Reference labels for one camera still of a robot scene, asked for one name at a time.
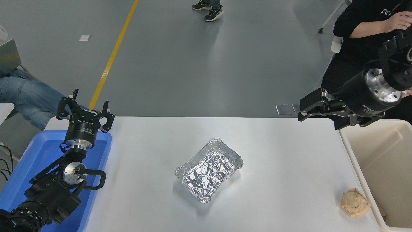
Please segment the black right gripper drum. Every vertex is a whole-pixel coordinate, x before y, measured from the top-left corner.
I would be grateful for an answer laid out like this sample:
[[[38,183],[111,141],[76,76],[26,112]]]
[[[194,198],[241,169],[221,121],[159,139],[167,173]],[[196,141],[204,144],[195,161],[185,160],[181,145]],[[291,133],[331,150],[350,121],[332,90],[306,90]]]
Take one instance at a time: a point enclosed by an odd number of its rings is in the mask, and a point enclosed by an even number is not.
[[[339,90],[350,111],[361,117],[372,117],[401,102],[401,91],[391,87],[383,72],[359,72]]]

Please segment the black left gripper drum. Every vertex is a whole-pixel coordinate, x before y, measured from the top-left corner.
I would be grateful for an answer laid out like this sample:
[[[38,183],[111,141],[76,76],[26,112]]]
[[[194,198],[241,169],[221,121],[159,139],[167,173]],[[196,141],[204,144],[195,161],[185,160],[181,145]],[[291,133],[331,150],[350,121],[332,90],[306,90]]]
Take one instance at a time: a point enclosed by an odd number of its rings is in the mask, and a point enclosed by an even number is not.
[[[99,111],[81,110],[72,113],[69,119],[68,130],[64,144],[74,145],[77,141],[86,141],[87,145],[94,145],[100,125],[97,120],[91,120]]]

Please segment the person's right hand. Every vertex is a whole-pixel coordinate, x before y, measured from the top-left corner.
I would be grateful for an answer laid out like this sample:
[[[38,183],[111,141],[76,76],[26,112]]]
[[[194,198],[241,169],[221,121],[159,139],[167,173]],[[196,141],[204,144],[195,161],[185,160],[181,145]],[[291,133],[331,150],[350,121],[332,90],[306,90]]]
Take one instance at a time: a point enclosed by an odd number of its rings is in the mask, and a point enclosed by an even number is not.
[[[411,11],[397,12],[382,22],[381,29],[384,33],[388,33],[396,29],[406,30],[412,25],[411,16]]]

